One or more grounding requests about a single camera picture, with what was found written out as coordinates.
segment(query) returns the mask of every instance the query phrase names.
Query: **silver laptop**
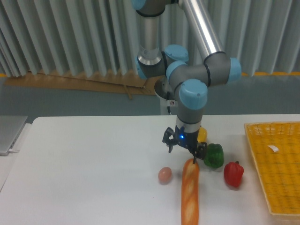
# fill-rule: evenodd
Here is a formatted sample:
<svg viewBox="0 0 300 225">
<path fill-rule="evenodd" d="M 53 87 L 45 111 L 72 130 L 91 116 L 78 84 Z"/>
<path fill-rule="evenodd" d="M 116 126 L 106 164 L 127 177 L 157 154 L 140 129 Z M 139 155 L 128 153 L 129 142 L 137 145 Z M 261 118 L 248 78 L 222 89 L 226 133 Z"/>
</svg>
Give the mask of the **silver laptop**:
<svg viewBox="0 0 300 225">
<path fill-rule="evenodd" d="M 8 155 L 23 130 L 27 116 L 0 116 L 0 156 Z"/>
</svg>

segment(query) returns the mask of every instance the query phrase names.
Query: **gray floor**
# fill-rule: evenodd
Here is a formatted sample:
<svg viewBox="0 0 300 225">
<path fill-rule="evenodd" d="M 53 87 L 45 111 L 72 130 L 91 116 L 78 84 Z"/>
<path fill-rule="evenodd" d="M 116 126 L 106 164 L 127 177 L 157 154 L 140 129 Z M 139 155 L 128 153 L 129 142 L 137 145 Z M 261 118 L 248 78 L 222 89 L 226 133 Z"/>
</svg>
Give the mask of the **gray floor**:
<svg viewBox="0 0 300 225">
<path fill-rule="evenodd" d="M 13 87 L 0 78 L 0 115 L 40 116 L 159 115 L 156 96 Z M 300 113 L 299 76 L 256 76 L 209 88 L 205 114 Z"/>
</svg>

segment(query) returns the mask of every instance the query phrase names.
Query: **brown egg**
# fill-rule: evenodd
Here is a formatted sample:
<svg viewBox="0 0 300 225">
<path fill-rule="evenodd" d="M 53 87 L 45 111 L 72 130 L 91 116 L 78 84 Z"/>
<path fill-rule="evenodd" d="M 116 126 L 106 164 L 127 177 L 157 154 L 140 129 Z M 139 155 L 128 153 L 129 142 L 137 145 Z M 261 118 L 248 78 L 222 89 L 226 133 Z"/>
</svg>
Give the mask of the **brown egg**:
<svg viewBox="0 0 300 225">
<path fill-rule="evenodd" d="M 172 170 L 170 169 L 170 167 L 164 167 L 158 173 L 158 179 L 161 184 L 169 183 L 171 177 L 172 177 Z"/>
</svg>

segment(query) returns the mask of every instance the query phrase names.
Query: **yellow basket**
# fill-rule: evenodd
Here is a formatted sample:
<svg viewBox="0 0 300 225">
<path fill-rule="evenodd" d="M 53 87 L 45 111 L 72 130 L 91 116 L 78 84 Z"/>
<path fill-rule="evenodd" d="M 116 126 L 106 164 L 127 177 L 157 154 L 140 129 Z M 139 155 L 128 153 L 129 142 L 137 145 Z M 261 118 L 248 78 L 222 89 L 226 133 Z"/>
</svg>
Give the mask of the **yellow basket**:
<svg viewBox="0 0 300 225">
<path fill-rule="evenodd" d="M 270 213 L 300 218 L 300 122 L 248 123 L 245 131 Z"/>
</svg>

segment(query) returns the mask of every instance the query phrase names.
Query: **yellow floor stripe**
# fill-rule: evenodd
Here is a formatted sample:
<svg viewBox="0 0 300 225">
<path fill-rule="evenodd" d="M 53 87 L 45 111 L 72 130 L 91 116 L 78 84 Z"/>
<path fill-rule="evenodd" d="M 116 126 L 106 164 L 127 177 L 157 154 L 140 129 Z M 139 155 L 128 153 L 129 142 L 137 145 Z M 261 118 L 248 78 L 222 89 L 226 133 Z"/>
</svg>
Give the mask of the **yellow floor stripe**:
<svg viewBox="0 0 300 225">
<path fill-rule="evenodd" d="M 286 76 L 286 75 L 300 75 L 300 72 L 291 72 L 290 74 L 286 73 L 286 72 L 274 72 L 272 74 L 268 74 L 268 73 L 265 73 L 265 72 L 255 72 L 254 73 L 255 76 L 271 76 L 271 75 L 274 75 L 274 76 Z M 248 74 L 246 73 L 242 73 L 242 76 L 248 76 Z"/>
</svg>

